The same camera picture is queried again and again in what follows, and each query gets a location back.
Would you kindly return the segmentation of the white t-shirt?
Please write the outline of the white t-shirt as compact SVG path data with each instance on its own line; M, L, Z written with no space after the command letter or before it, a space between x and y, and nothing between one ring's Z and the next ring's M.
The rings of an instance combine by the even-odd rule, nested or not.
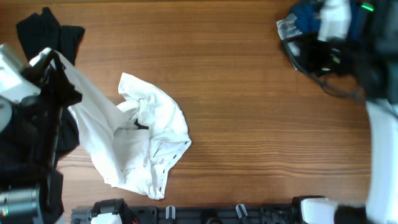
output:
M63 55L68 81L83 98L68 107L80 145L104 182L154 200L162 200L169 170L192 141L183 111L155 85L122 73L115 105Z

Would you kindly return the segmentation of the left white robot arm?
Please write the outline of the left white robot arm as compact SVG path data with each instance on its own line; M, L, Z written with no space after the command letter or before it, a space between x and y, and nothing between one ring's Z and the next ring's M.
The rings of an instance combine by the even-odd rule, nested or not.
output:
M62 223L57 145L69 112L83 146L94 146L117 180L106 149L122 112L61 53L45 49L28 65L1 46L1 222Z

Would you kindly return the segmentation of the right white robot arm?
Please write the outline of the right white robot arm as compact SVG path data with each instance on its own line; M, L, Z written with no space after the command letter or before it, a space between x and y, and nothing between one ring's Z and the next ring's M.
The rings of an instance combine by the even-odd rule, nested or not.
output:
M298 223L397 222L397 2L299 1L277 23L293 66L337 98L363 103L371 130L364 205L294 200Z

